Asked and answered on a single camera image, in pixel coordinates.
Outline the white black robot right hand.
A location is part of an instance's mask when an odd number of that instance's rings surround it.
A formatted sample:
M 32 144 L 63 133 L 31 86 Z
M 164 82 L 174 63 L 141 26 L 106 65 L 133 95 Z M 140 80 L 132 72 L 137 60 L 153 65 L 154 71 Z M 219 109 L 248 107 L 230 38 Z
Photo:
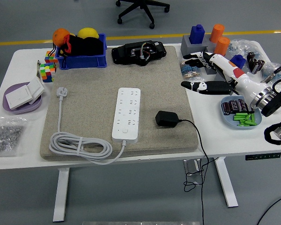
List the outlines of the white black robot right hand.
M 256 108 L 257 96 L 269 86 L 265 83 L 255 82 L 239 67 L 220 54 L 210 52 L 193 52 L 183 56 L 186 64 L 192 67 L 205 67 L 217 71 L 226 82 L 231 83 L 234 90 L 241 94 L 246 103 Z

